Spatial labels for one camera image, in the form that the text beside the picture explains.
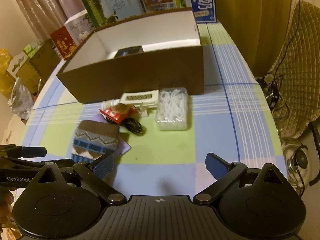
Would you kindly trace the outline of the person's left hand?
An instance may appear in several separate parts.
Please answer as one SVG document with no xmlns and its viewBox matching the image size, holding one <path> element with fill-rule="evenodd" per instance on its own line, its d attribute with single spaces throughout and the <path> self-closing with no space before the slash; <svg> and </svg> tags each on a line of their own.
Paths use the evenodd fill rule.
<svg viewBox="0 0 320 240">
<path fill-rule="evenodd" d="M 0 207 L 0 219 L 1 225 L 8 222 L 8 217 L 10 215 L 10 207 L 14 202 L 14 196 L 12 191 L 17 190 L 16 187 L 10 187 L 8 190 L 6 188 L 1 188 L 1 207 Z"/>
</svg>

